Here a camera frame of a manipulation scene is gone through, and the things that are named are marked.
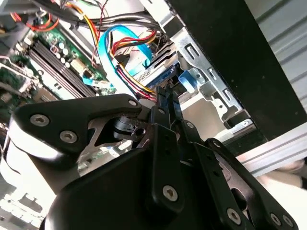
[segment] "capacitor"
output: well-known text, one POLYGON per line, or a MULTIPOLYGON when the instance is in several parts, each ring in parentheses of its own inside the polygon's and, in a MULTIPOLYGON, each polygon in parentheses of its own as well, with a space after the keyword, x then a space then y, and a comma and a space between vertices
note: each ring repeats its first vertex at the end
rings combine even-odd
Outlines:
POLYGON ((60 43, 59 43, 59 48, 60 48, 60 49, 64 49, 64 48, 65 48, 64 43, 60 42, 60 43))
POLYGON ((65 56, 68 55, 68 49, 67 48, 63 49, 63 55, 65 55, 65 56))

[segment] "electronic component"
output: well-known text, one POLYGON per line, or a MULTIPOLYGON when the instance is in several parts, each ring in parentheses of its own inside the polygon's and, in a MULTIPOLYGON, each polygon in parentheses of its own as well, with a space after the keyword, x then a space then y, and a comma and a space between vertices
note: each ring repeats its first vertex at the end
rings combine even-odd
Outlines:
POLYGON ((156 82, 161 83, 161 80, 165 80, 161 79, 162 74, 176 63, 178 63, 176 47, 174 43, 168 42, 156 53, 149 67, 138 73, 134 78, 143 85, 155 88, 156 82))
POLYGON ((65 48, 64 43, 60 42, 60 43, 59 43, 59 48, 60 48, 60 49, 64 49, 64 48, 65 48))
POLYGON ((59 49, 55 45, 52 45, 50 51, 56 55, 59 52, 59 49))
POLYGON ((91 78, 93 76, 93 73, 91 71, 89 71, 88 69, 86 69, 83 73, 83 76, 85 78, 91 78))
POLYGON ((83 73, 86 65, 78 58, 71 61, 71 67, 73 67, 79 74, 83 73))
POLYGON ((68 49, 67 48, 64 48, 63 50, 62 50, 62 53, 63 53, 63 55, 68 55, 68 49))
POLYGON ((33 96, 33 100, 35 102, 51 102, 58 100, 59 97, 55 96, 52 92, 50 92, 46 88, 41 88, 37 91, 35 96, 33 96))

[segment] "black wire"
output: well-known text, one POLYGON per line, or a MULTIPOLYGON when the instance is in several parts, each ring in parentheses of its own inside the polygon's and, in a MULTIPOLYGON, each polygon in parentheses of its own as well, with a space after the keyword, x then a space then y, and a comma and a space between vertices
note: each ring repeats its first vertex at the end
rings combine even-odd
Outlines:
POLYGON ((82 1, 86 2, 87 4, 89 4, 89 5, 91 5, 91 6, 97 6, 97 7, 101 8, 101 7, 99 6, 99 4, 98 4, 98 3, 99 3, 98 1, 95 1, 96 4, 93 3, 93 2, 91 2, 91 1, 87 1, 87 0, 82 0, 82 1))
POLYGON ((102 10, 102 4, 99 1, 97 1, 97 0, 94 0, 94 2, 96 2, 98 7, 102 10))
MULTIPOLYGON (((91 19, 93 23, 99 23, 100 19, 91 19)), ((136 21, 136 20, 147 20, 150 21, 151 23, 156 23, 155 20, 152 18, 152 16, 145 14, 144 12, 136 12, 136 13, 124 13, 124 14, 119 14, 111 17, 105 17, 103 18, 103 22, 112 22, 112 21, 117 21, 117 20, 131 20, 131 21, 136 21)))
MULTIPOLYGON (((53 14, 54 16, 60 18, 63 21, 66 21, 71 24, 78 24, 80 26, 88 27, 85 20, 79 19, 76 15, 74 15, 69 9, 64 8, 61 9, 59 5, 54 4, 47 0, 31 0, 36 6, 41 7, 43 10, 53 14)), ((100 18, 91 19, 94 24, 99 26, 100 18)), ((111 17, 105 17, 102 20, 101 31, 107 30, 109 27, 114 25, 126 25, 126 26, 140 26, 147 27, 150 29, 160 30, 159 25, 154 21, 154 19, 150 15, 146 15, 144 12, 136 12, 136 13, 128 13, 128 14, 120 14, 111 17), (138 22, 136 20, 146 20, 150 21, 150 23, 138 22)))
POLYGON ((112 49, 112 47, 114 45, 114 38, 113 38, 113 33, 111 32, 110 34, 111 34, 110 42, 111 42, 111 49, 112 49))
POLYGON ((54 16, 68 22, 71 24, 78 23, 79 18, 73 15, 68 9, 61 9, 58 4, 54 4, 47 0, 31 0, 34 5, 46 10, 47 12, 53 14, 54 16))
POLYGON ((146 27, 148 29, 160 30, 160 26, 158 24, 144 23, 144 22, 116 21, 113 23, 102 23, 100 27, 100 31, 107 30, 108 28, 113 27, 115 25, 138 26, 138 27, 146 27))
POLYGON ((94 52, 97 53, 98 58, 99 58, 100 65, 102 66, 102 61, 101 61, 100 56, 99 56, 99 54, 98 54, 98 49, 97 49, 97 46, 95 45, 95 38, 94 38, 94 34, 92 33, 92 31, 91 31, 91 35, 92 35, 92 40, 93 40, 93 42, 94 42, 94 48, 95 48, 95 51, 94 51, 94 52))

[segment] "green circuit board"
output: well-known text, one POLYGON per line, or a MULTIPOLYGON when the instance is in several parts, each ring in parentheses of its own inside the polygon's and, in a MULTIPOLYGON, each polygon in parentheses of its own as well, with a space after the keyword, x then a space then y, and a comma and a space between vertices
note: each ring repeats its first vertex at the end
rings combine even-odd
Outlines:
MULTIPOLYGON (((56 47, 59 48, 59 44, 64 44, 65 48, 68 49, 68 54, 65 56, 66 60, 72 61, 74 59, 80 60, 85 66, 86 69, 89 70, 90 73, 92 73, 91 79, 96 81, 108 81, 105 73, 101 73, 96 68, 92 66, 91 61, 83 55, 83 53, 75 47, 75 45, 67 39, 59 29, 54 28, 51 31, 48 32, 36 32, 35 35, 46 47, 52 48, 56 47)), ((98 90, 98 93, 101 95, 110 95, 114 94, 116 92, 116 89, 104 89, 100 88, 98 90)))

